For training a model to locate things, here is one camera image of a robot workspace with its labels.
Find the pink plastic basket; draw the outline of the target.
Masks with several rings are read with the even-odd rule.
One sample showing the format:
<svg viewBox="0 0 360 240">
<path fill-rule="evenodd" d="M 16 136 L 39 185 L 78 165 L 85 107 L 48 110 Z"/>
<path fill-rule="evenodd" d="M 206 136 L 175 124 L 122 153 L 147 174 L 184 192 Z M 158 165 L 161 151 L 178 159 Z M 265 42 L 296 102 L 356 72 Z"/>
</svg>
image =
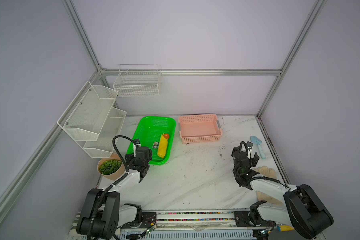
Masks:
<svg viewBox="0 0 360 240">
<path fill-rule="evenodd" d="M 180 116 L 179 125 L 183 144 L 216 142 L 223 135 L 216 114 Z"/>
</svg>

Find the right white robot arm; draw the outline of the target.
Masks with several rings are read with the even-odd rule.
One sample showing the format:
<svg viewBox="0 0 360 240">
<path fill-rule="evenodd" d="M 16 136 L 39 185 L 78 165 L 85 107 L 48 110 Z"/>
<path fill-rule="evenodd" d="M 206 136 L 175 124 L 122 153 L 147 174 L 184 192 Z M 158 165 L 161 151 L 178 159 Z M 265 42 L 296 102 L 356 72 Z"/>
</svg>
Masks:
<svg viewBox="0 0 360 240">
<path fill-rule="evenodd" d="M 235 211 L 237 226 L 294 228 L 305 239 L 313 239 L 334 224 L 334 219 L 315 191 L 308 185 L 289 185 L 254 171 L 260 157 L 251 155 L 253 143 L 240 142 L 232 150 L 233 175 L 240 187 L 266 194 L 279 202 L 259 200 L 248 211 Z"/>
</svg>

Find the yellow paper napkin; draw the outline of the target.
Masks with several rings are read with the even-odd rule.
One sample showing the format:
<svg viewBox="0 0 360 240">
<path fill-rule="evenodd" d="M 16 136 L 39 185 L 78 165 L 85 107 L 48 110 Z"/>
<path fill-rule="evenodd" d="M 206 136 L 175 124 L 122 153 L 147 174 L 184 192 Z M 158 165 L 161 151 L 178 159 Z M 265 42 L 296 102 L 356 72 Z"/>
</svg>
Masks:
<svg viewBox="0 0 360 240">
<path fill-rule="evenodd" d="M 168 140 L 169 139 L 164 138 L 164 134 L 161 135 L 159 140 L 157 155 L 162 159 L 165 158 L 166 156 L 166 152 L 168 148 Z"/>
</svg>

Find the green plastic basket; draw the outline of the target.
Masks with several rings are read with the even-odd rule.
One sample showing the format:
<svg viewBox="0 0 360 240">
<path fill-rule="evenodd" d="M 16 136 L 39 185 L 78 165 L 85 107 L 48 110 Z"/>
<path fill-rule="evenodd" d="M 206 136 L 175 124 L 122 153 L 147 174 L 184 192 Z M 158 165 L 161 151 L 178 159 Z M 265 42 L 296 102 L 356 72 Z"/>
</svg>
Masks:
<svg viewBox="0 0 360 240">
<path fill-rule="evenodd" d="M 135 130 L 132 139 L 139 139 L 142 146 L 149 147 L 152 152 L 151 165 L 164 165 L 170 158 L 171 148 L 174 142 L 176 121 L 169 117 L 147 116 L 143 117 Z M 169 134 L 168 147 L 164 158 L 157 155 L 158 149 L 154 148 L 154 143 L 160 141 L 162 134 Z"/>
</svg>

